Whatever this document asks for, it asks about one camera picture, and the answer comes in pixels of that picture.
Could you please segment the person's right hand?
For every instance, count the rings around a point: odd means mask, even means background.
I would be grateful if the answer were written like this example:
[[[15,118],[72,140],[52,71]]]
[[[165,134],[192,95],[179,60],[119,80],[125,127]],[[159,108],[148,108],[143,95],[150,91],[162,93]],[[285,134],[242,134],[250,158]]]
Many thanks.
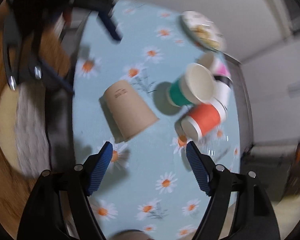
[[[111,236],[109,240],[153,240],[153,238],[140,230],[124,230]]]

